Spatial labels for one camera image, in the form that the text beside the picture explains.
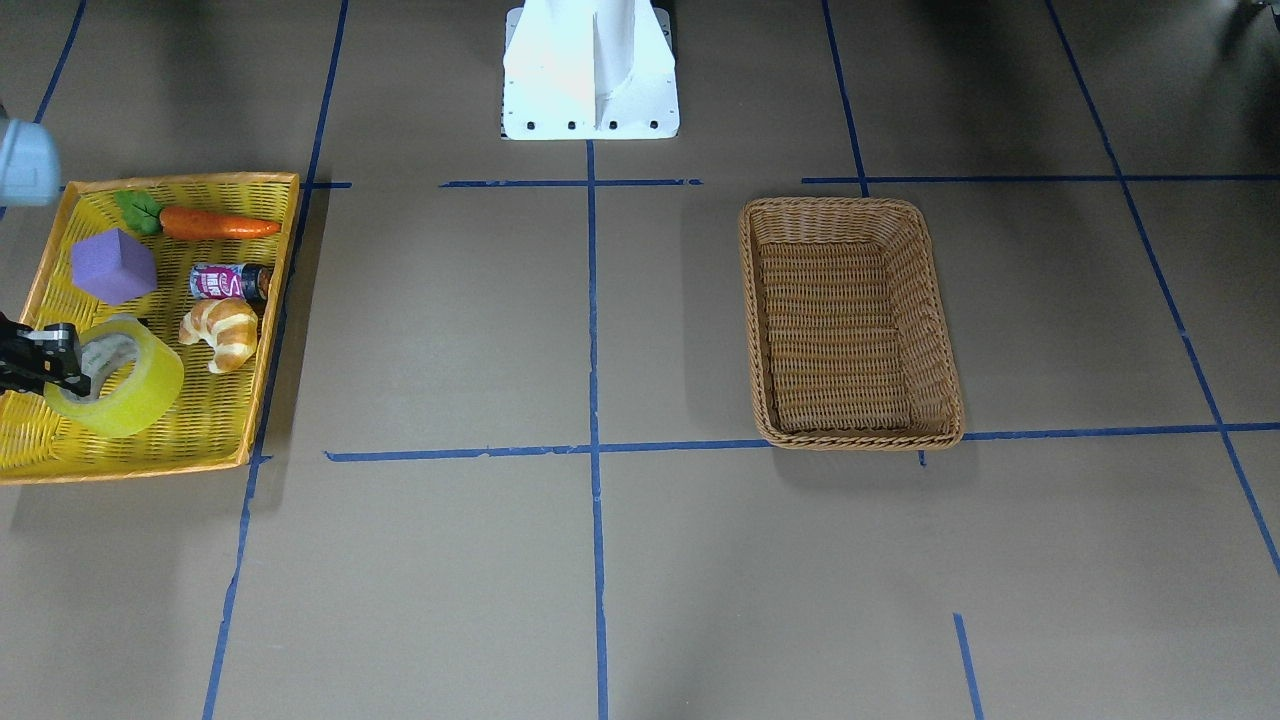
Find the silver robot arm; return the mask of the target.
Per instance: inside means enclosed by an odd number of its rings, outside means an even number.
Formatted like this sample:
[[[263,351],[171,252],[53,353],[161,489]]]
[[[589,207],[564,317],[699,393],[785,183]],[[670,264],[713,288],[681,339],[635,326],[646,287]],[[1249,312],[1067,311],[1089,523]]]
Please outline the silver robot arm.
[[[58,193],[61,167],[52,136],[40,124],[1,111],[1,205],[40,206]],[[33,328],[1,316],[1,393],[44,396],[63,389],[84,398],[91,380],[82,365],[76,325],[65,322]]]

